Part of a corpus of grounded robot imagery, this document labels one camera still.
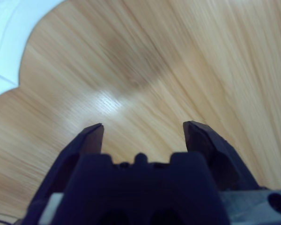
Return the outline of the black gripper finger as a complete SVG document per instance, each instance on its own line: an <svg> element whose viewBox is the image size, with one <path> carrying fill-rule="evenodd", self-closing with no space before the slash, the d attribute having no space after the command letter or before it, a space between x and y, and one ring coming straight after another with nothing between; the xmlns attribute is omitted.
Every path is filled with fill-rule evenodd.
<svg viewBox="0 0 281 225"><path fill-rule="evenodd" d="M83 129L58 155L30 202L23 225L36 225L49 198L64 192L81 155L100 154L104 135L101 123Z"/></svg>
<svg viewBox="0 0 281 225"><path fill-rule="evenodd" d="M260 186L237 151L210 126L183 123L188 152L200 152L219 190L259 190Z"/></svg>

